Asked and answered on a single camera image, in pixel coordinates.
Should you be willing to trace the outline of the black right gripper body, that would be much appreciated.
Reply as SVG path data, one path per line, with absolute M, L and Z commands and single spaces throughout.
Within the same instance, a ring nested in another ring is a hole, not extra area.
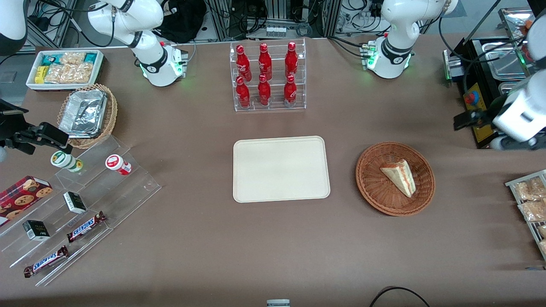
M 29 127 L 24 114 L 29 111 L 23 107 L 15 106 L 3 99 L 0 100 L 0 141 L 13 140 L 21 131 L 25 132 Z

